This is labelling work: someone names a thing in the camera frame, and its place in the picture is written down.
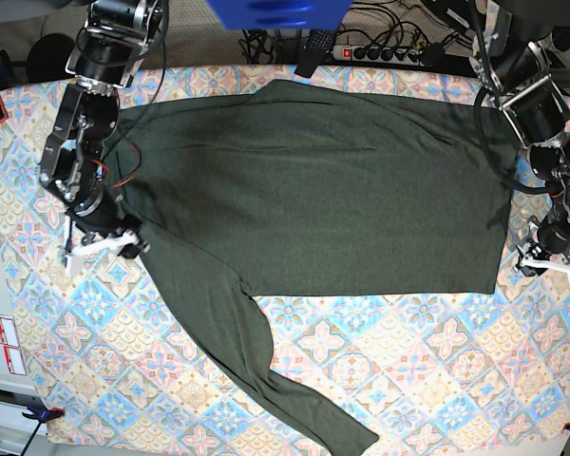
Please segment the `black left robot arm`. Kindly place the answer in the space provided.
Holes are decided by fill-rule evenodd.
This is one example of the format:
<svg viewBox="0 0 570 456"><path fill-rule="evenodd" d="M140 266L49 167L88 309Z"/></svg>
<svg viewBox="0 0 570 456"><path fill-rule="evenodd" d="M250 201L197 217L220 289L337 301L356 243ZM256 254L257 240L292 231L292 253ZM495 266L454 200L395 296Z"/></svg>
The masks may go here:
<svg viewBox="0 0 570 456"><path fill-rule="evenodd" d="M570 109L557 83L542 39L555 28L570 28L570 1L488 1L485 13L469 2L475 32L471 66L483 86L473 107L474 125L492 171L508 187L526 195L546 194L551 208L528 221L517 245L514 269L524 276L548 270L566 275L570 285ZM544 183L529 187L496 162L485 134L481 105L489 99L504 115L532 171Z"/></svg>

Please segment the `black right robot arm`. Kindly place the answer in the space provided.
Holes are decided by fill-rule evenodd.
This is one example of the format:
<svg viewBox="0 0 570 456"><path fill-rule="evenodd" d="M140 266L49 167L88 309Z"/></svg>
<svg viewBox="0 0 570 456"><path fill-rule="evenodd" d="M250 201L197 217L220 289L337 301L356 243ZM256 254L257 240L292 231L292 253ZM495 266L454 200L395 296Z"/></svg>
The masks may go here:
<svg viewBox="0 0 570 456"><path fill-rule="evenodd" d="M39 183L66 208L66 228L79 228L80 244L67 240L66 260L110 250L133 259L148 249L138 218L120 214L105 182L105 141L119 125L118 91L128 87L142 60L163 45L169 25L166 1L92 1L77 33L57 117L39 163Z"/></svg>

